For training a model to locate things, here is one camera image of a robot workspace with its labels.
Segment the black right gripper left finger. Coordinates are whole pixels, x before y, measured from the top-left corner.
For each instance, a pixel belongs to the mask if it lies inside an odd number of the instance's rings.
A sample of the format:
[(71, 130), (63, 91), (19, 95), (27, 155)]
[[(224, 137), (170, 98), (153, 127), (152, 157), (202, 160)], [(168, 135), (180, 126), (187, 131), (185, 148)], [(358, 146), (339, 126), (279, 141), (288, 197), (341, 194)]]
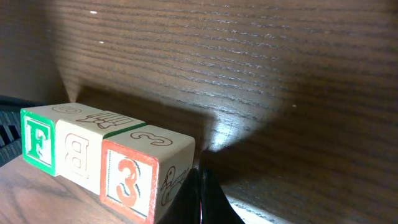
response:
[(200, 175), (191, 169), (158, 224), (200, 224)]

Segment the red 3 wooden block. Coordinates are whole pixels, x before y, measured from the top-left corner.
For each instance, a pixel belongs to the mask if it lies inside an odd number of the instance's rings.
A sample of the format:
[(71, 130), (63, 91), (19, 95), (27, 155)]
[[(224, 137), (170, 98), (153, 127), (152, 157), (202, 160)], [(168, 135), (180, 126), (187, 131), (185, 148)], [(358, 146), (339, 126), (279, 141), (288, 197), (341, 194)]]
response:
[(157, 223), (176, 196), (195, 153), (195, 139), (146, 125), (103, 140), (101, 202), (134, 223)]

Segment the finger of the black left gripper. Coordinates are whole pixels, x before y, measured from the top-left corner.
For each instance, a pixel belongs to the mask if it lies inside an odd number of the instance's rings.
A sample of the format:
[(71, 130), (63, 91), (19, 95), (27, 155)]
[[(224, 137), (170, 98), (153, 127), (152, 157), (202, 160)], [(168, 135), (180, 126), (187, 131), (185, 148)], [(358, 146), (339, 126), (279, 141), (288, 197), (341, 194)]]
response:
[(42, 106), (43, 103), (1, 95), (1, 166), (22, 154), (21, 117), (22, 108)]

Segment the green F wooden block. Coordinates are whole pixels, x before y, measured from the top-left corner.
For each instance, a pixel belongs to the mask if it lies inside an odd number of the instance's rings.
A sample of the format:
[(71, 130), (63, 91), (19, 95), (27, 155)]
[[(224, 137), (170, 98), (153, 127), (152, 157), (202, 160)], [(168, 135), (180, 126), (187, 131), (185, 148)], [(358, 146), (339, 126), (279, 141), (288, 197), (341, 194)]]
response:
[(24, 160), (51, 176), (57, 175), (56, 123), (99, 109), (80, 103), (34, 106), (21, 109), (22, 155)]

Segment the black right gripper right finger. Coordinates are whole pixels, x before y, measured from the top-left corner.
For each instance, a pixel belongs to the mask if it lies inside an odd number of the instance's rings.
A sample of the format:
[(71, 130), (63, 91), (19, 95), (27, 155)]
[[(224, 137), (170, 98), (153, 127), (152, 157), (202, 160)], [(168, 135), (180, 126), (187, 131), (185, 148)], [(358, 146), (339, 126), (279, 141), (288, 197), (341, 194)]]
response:
[(244, 224), (209, 169), (201, 170), (201, 212), (202, 224)]

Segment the plain yellowish wooden block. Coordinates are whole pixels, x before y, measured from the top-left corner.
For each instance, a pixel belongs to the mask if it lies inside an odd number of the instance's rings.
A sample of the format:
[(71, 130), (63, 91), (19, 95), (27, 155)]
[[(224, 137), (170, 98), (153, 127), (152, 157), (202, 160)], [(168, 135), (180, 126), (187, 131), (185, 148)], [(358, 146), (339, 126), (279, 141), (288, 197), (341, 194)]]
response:
[(60, 119), (56, 124), (57, 174), (98, 195), (103, 140), (145, 125), (145, 121), (101, 110)]

